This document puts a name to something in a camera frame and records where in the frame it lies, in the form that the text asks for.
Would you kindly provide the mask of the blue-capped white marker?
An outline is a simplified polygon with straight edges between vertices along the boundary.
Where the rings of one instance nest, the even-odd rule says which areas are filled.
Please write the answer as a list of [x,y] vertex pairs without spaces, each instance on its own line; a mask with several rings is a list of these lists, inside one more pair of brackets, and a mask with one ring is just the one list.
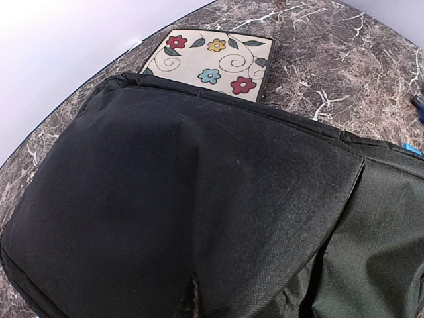
[[419,121],[424,125],[424,100],[418,95],[414,95],[411,99],[411,104],[416,108],[419,116]]

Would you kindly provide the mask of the black student bag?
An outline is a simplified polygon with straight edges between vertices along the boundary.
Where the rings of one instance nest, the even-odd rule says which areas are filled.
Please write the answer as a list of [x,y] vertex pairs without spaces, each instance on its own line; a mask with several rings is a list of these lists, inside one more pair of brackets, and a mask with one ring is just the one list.
[[119,74],[38,167],[1,265],[41,317],[416,317],[423,158]]

